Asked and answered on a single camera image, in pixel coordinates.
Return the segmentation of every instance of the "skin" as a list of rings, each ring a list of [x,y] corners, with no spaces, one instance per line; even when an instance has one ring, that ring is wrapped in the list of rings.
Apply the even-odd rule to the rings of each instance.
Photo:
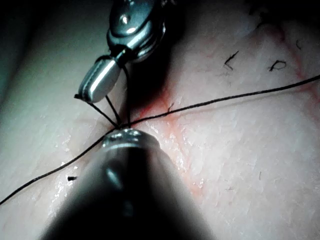
[[[112,128],[73,99],[87,70],[107,52],[110,6],[65,3],[34,33],[1,106],[1,199],[70,161]],[[284,21],[281,29],[256,28],[260,17],[248,15],[249,8],[238,1],[189,4],[163,83],[152,98],[134,105],[132,119],[166,112],[172,104],[176,109],[319,74],[317,29],[294,20]],[[237,51],[228,62],[231,70],[224,63]],[[269,71],[276,60],[286,67]],[[117,110],[124,88],[122,75],[109,95]],[[105,101],[98,106],[113,117]],[[315,82],[134,127],[158,139],[216,239],[311,240],[320,238],[318,109]],[[67,176],[79,176],[97,149],[0,206],[4,238],[38,238],[73,188]]]

